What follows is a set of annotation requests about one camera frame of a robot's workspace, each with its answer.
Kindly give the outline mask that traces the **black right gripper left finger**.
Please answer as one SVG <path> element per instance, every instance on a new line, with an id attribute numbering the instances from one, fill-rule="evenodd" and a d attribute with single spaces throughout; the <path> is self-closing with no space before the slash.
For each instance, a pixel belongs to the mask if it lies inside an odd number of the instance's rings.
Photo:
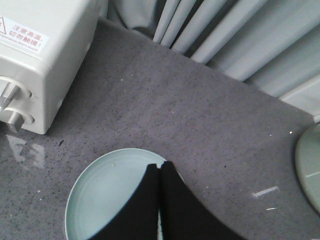
<path id="1" fill-rule="evenodd" d="M 156 240 L 158 238 L 160 170 L 149 164 L 138 187 L 95 240 Z"/>

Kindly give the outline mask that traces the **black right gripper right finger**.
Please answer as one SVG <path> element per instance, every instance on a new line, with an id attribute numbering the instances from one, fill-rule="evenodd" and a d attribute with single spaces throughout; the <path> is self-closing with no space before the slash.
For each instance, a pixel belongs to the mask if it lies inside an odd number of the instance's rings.
<path id="1" fill-rule="evenodd" d="M 160 168 L 159 210 L 164 240 L 243 239 L 196 198 L 171 161 Z"/>

